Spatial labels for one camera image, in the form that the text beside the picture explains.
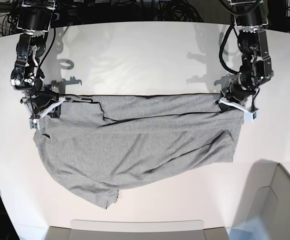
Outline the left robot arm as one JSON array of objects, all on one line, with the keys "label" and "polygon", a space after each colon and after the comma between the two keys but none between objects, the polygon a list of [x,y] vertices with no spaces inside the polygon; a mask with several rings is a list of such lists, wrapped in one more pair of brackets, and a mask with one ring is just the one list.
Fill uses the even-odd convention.
[{"label": "left robot arm", "polygon": [[[220,4],[231,14],[231,24],[221,42],[218,57],[222,67],[231,73],[233,78],[228,86],[221,90],[218,103],[237,108],[255,118],[258,110],[255,99],[260,86],[273,77],[264,28],[268,20],[263,1],[222,0]],[[238,71],[229,68],[223,59],[224,48],[232,31],[235,31],[241,52],[242,64]]]}]

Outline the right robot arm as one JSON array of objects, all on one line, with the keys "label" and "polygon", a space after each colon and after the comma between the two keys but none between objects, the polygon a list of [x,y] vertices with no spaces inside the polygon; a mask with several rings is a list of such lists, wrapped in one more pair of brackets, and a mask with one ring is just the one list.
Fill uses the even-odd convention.
[{"label": "right robot arm", "polygon": [[51,48],[47,48],[56,2],[54,0],[24,0],[21,5],[17,29],[22,30],[16,47],[17,59],[11,73],[11,86],[25,96],[21,99],[31,114],[31,120],[46,115],[60,116],[60,108],[53,106],[59,94],[45,84],[42,64]]}]

